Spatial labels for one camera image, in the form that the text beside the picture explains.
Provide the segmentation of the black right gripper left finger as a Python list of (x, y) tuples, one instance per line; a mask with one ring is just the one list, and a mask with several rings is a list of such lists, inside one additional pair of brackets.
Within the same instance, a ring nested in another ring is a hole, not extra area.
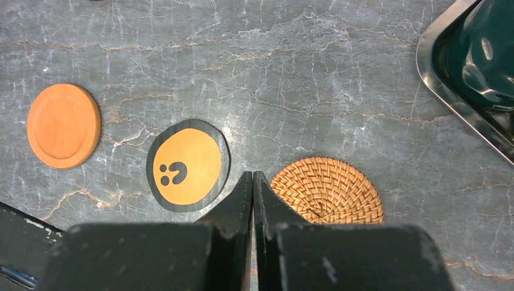
[(71, 227), (38, 290), (248, 290), (251, 172), (190, 223), (99, 223)]

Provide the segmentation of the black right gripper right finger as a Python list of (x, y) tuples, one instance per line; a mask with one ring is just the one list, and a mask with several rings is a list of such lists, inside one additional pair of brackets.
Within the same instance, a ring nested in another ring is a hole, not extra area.
[(410, 224), (311, 224), (253, 174), (260, 290), (453, 290), (434, 240)]

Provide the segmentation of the dark green mug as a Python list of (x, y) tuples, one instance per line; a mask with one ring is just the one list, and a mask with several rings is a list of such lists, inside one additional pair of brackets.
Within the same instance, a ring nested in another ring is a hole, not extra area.
[(470, 101), (513, 111), (513, 1), (481, 1), (457, 27), (447, 62), (450, 79)]

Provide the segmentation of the woven rattan coaster near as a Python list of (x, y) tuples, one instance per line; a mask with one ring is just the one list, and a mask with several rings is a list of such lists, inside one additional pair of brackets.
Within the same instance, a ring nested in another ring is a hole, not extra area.
[(384, 222), (381, 198), (372, 182), (339, 159), (299, 159), (280, 170), (270, 185), (289, 207), (314, 224)]

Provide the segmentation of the orange black felt coaster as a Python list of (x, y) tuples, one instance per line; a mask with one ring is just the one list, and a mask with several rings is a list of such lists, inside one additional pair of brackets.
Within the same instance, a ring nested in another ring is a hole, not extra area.
[(172, 212), (207, 207), (221, 193), (230, 172), (222, 131), (200, 119), (176, 123), (152, 142), (146, 177), (155, 200)]

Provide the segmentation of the light orange wooden coaster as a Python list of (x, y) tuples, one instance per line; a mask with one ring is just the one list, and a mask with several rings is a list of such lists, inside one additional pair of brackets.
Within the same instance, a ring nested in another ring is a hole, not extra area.
[(27, 137), (44, 164), (69, 169), (95, 151), (101, 126), (99, 107), (91, 94), (78, 85), (60, 83), (47, 87), (33, 101)]

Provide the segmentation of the metal serving tray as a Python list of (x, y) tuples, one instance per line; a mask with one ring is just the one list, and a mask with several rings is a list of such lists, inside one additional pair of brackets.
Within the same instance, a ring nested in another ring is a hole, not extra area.
[(447, 54), (450, 41), (466, 16), (481, 1), (455, 1), (421, 35), (416, 66), (421, 81), (456, 116), (510, 164), (513, 163), (513, 111), (502, 112), (470, 101), (449, 76)]

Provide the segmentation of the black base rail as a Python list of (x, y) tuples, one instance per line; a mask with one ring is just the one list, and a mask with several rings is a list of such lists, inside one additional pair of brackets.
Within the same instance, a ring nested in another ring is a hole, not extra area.
[(62, 230), (1, 203), (1, 290), (35, 290)]

